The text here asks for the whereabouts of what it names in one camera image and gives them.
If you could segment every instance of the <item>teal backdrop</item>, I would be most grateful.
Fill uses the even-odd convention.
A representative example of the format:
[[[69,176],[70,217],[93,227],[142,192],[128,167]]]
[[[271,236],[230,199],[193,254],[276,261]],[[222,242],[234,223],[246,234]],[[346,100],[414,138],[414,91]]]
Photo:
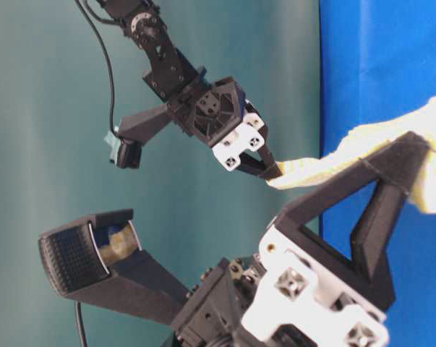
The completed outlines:
[[[156,2],[208,80],[232,75],[246,90],[278,160],[318,156],[316,1]],[[120,30],[98,27],[114,66],[116,123],[158,105],[141,80],[144,53]],[[132,207],[144,248],[192,287],[222,256],[253,253],[272,217],[302,192],[228,173],[174,125],[148,144],[139,171],[117,169],[103,143],[108,102],[101,49],[72,0],[0,0],[0,346],[78,346],[73,305],[40,264],[41,232]],[[85,305],[83,316],[89,346],[159,346],[169,332]]]

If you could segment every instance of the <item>blue backdrop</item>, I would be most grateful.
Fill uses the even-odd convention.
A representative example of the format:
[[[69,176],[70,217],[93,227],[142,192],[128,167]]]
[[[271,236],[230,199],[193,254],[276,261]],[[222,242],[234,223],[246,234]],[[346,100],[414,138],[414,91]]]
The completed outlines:
[[[321,0],[320,13],[323,154],[356,125],[395,118],[436,95],[436,0]],[[370,192],[323,216],[325,238],[344,254]],[[436,346],[436,215],[407,204],[388,254],[398,297],[388,312],[391,346]]]

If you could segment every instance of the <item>wire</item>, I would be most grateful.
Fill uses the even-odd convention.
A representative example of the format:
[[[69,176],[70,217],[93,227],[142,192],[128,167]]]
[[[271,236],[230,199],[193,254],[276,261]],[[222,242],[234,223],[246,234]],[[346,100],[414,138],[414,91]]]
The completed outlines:
[[[89,23],[90,27],[93,29],[93,31],[95,33],[95,36],[97,36],[97,39],[98,39],[98,41],[99,41],[99,43],[101,45],[101,48],[102,48],[103,56],[105,57],[105,61],[106,61],[106,64],[107,64],[107,69],[108,69],[108,78],[109,78],[109,82],[110,82],[110,97],[111,97],[111,100],[110,100],[110,115],[109,115],[110,131],[113,133],[113,135],[115,137],[118,137],[118,134],[115,133],[115,129],[114,129],[115,87],[114,87],[114,73],[113,73],[113,70],[111,68],[110,57],[108,56],[107,49],[105,47],[105,44],[103,43],[101,34],[98,32],[98,30],[95,27],[93,21],[90,20],[90,18],[87,15],[85,9],[82,7],[82,5],[80,3],[80,0],[74,0],[74,2],[76,3],[78,8],[80,9],[82,15],[85,17],[85,19]]]
[[[74,302],[74,313],[76,314],[76,328],[78,329],[81,347],[87,347],[85,327],[82,323],[81,316],[81,303],[79,301]]]

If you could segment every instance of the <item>white bracket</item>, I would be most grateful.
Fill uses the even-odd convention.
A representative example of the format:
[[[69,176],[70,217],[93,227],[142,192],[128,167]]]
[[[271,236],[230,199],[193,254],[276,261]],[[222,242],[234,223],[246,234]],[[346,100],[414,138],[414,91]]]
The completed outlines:
[[[274,226],[260,242],[267,272],[242,325],[261,341],[290,324],[319,347],[383,347],[386,316],[351,287],[291,242]],[[343,307],[334,304],[346,297]]]
[[[213,146],[213,154],[227,171],[240,165],[240,155],[245,150],[256,152],[265,144],[258,132],[263,126],[264,122],[257,113],[244,110],[243,122]]]

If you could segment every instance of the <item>cloth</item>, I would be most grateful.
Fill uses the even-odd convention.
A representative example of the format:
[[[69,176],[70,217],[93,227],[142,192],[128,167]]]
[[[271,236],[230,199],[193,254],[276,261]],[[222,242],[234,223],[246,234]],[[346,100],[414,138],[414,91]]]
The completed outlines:
[[[436,97],[424,107],[397,119],[353,128],[335,152],[321,159],[302,158],[278,163],[283,175],[268,184],[276,189],[321,184],[409,131],[425,138],[432,149],[417,176],[410,201],[423,213],[436,213]]]

